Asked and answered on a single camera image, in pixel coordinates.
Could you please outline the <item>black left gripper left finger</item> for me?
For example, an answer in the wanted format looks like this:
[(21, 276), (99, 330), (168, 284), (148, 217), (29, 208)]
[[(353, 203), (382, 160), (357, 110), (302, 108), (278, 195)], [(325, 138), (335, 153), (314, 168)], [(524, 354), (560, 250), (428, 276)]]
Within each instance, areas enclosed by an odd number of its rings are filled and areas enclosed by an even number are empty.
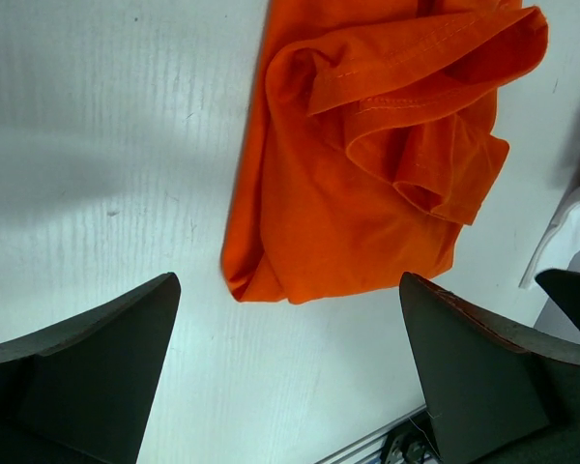
[(0, 343), (0, 463), (134, 463), (181, 285), (159, 275)]

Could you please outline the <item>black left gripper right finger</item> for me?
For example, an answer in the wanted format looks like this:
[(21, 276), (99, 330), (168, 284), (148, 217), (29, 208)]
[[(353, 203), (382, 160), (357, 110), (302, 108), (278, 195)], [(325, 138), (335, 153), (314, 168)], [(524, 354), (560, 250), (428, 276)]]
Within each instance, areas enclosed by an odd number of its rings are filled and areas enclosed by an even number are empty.
[(407, 273), (399, 296), (445, 463), (580, 463), (580, 344)]

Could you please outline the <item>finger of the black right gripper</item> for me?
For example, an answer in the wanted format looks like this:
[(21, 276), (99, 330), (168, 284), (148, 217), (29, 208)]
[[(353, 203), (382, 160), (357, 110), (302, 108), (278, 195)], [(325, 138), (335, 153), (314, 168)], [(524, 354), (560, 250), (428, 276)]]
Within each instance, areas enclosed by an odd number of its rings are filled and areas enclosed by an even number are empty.
[(549, 269), (536, 276), (536, 283), (580, 332), (580, 273)]

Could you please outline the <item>orange t shirt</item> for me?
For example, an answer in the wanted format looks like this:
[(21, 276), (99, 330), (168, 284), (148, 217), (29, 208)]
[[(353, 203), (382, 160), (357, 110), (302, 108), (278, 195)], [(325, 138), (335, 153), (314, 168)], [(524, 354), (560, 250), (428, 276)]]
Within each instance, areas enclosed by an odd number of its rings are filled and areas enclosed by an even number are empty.
[(519, 1), (274, 1), (221, 253), (240, 303), (448, 271), (499, 176), (498, 91), (548, 46)]

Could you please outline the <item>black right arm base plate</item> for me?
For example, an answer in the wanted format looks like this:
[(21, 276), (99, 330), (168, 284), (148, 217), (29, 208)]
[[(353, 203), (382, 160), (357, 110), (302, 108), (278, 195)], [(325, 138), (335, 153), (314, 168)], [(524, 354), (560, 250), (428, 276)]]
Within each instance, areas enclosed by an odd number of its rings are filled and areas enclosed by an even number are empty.
[(441, 463), (430, 418), (416, 414), (395, 426), (381, 449), (383, 464)]

